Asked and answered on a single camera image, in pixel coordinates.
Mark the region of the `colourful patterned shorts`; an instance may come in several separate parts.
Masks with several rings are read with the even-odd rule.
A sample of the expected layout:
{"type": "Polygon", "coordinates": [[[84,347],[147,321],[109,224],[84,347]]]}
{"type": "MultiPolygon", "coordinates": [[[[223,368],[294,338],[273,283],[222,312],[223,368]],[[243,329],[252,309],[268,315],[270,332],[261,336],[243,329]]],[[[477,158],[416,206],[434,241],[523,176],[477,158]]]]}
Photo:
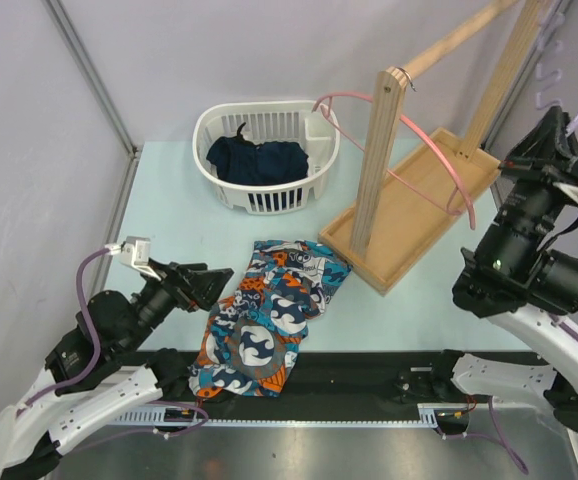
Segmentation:
{"type": "Polygon", "coordinates": [[[352,266],[312,241],[256,241],[234,293],[210,310],[189,388],[276,398],[295,367],[309,321],[326,311],[352,266]]]}

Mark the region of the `navy blue shorts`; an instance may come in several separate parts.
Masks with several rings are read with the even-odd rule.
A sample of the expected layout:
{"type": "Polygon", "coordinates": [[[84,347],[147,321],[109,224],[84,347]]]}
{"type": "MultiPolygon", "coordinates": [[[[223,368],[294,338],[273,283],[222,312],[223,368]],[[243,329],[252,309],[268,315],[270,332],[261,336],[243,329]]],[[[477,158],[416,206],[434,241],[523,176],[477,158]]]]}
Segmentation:
{"type": "MultiPolygon", "coordinates": [[[[299,143],[245,139],[239,125],[233,137],[221,136],[208,149],[206,160],[217,179],[245,187],[282,186],[308,178],[309,157],[299,143]]],[[[247,193],[250,206],[265,213],[303,207],[303,188],[276,193],[247,193]]]]}

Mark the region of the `pink clothes hanger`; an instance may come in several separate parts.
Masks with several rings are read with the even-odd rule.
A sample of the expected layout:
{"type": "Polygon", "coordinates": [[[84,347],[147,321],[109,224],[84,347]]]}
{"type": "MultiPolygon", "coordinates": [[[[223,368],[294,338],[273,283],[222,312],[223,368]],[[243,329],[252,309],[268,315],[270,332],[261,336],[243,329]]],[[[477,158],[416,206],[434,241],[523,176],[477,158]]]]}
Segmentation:
{"type": "MultiPolygon", "coordinates": [[[[359,99],[368,103],[373,102],[373,97],[369,94],[363,94],[355,91],[341,91],[325,94],[316,99],[312,106],[312,112],[319,112],[322,117],[345,139],[349,140],[360,151],[365,152],[365,147],[350,136],[338,123],[333,119],[333,101],[336,98],[353,98],[359,99]]],[[[431,158],[441,166],[441,169],[448,175],[452,189],[450,195],[444,204],[431,198],[430,195],[425,194],[419,187],[414,186],[410,181],[397,173],[397,168],[388,168],[387,173],[404,185],[410,191],[420,196],[434,207],[440,209],[445,214],[452,217],[460,217],[467,214],[469,228],[474,231],[477,227],[477,216],[474,207],[474,199],[469,193],[465,181],[458,174],[457,170],[450,163],[447,156],[440,149],[439,145],[426,134],[415,122],[410,120],[405,115],[400,117],[400,121],[411,130],[421,141],[417,149],[411,150],[410,154],[415,156],[418,153],[430,153],[431,158]]]]}

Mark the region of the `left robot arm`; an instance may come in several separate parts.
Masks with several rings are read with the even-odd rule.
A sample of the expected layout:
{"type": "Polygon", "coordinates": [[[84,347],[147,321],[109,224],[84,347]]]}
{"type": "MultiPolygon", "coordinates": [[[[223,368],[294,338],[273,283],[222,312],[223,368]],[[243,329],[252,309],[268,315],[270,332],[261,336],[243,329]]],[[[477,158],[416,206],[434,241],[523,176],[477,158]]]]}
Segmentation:
{"type": "Polygon", "coordinates": [[[82,302],[76,327],[47,355],[27,394],[0,413],[0,479],[40,479],[115,418],[188,392],[188,363],[174,348],[157,350],[125,379],[107,382],[174,310],[209,310],[233,271],[204,263],[148,266],[143,288],[130,297],[105,290],[82,302]]]}

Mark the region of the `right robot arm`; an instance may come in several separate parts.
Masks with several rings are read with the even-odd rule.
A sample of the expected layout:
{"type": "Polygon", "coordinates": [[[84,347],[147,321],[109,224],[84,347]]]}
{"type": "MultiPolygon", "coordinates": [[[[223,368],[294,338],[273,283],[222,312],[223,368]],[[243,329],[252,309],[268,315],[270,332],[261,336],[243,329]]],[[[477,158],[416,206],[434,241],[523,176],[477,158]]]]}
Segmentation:
{"type": "MultiPolygon", "coordinates": [[[[578,258],[553,249],[556,221],[578,211],[578,140],[550,107],[500,163],[513,187],[452,288],[454,304],[522,340],[554,370],[536,397],[578,433],[578,258]]],[[[578,215],[565,229],[578,228],[578,215]]]]}

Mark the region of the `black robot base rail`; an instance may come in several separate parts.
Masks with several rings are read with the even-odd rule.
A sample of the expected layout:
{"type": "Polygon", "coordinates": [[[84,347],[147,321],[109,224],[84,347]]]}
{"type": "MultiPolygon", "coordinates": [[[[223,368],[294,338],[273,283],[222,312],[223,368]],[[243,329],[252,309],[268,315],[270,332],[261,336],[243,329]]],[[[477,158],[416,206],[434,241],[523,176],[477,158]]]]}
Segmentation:
{"type": "Polygon", "coordinates": [[[410,377],[439,363],[438,351],[302,352],[277,398],[220,392],[198,399],[186,391],[178,399],[205,409],[213,420],[386,422],[412,420],[418,403],[471,405],[467,394],[423,398],[410,377]]]}

